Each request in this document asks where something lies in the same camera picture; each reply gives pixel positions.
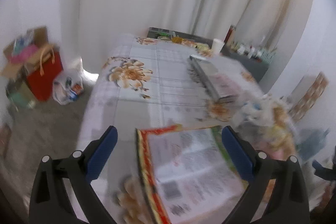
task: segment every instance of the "pink object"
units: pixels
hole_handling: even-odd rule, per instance
[[[10,62],[12,64],[17,63],[23,63],[25,62],[29,57],[31,57],[35,52],[37,52],[39,48],[35,44],[30,44],[27,47],[25,47],[22,52],[20,52],[18,55],[11,56]]]

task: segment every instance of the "blue gripper pad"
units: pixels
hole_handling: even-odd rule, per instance
[[[118,132],[115,127],[110,126],[104,135],[104,139],[101,141],[87,163],[86,180],[89,183],[99,177],[107,159],[118,141]]]
[[[250,157],[245,153],[242,146],[228,127],[222,130],[222,143],[235,165],[241,179],[253,181],[254,165]]]

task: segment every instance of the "white cup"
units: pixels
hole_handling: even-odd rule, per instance
[[[215,38],[212,42],[212,47],[211,47],[212,52],[218,55],[221,52],[221,49],[223,48],[223,46],[224,46],[224,42],[218,38]]]

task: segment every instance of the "floral tablecloth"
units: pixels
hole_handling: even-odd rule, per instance
[[[118,143],[100,177],[91,183],[117,222],[121,222],[121,208],[115,203],[115,192],[123,178],[137,173],[135,128],[176,123],[186,128],[227,125],[228,111],[210,101],[188,62],[191,54],[198,54],[192,43],[178,45],[125,34],[99,75],[86,107],[77,149],[83,150],[98,139],[108,126],[117,128]],[[240,62],[220,56],[207,58],[243,90],[263,95]],[[77,216],[86,220],[74,196],[72,203]]]

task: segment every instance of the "red shopping bag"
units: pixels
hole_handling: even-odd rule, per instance
[[[27,83],[30,90],[39,101],[46,101],[50,98],[53,90],[53,80],[63,70],[59,52],[51,49],[52,57],[42,64],[43,54],[40,57],[40,69],[27,76]]]

